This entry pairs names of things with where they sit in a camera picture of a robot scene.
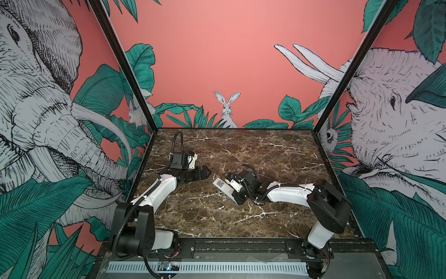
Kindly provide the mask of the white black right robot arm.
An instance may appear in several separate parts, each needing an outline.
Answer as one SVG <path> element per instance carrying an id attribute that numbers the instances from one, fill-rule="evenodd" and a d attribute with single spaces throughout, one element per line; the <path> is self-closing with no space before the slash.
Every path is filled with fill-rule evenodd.
<path id="1" fill-rule="evenodd" d="M 255 172 L 244 170 L 226 175 L 227 195 L 238 205 L 251 200 L 258 206 L 285 202 L 311 209 L 317 222 L 302 243 L 303 253 L 314 259 L 329 255 L 328 242 L 335 234 L 342 234 L 348 226 L 352 204 L 350 200 L 326 180 L 311 184 L 284 184 L 261 181 Z"/>

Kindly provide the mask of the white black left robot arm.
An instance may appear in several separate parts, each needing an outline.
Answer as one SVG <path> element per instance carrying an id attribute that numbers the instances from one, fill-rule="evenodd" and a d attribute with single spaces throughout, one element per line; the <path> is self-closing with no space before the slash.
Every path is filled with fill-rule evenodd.
<path id="1" fill-rule="evenodd" d="M 110 250 L 117 260 L 133 256 L 147 257 L 152 251 L 175 251 L 179 248 L 178 233 L 157 230 L 154 214 L 179 184 L 207 179 L 211 171 L 196 166 L 197 154 L 174 152 L 169 164 L 156 174 L 154 183 L 131 202 L 115 209 L 109 237 Z"/>

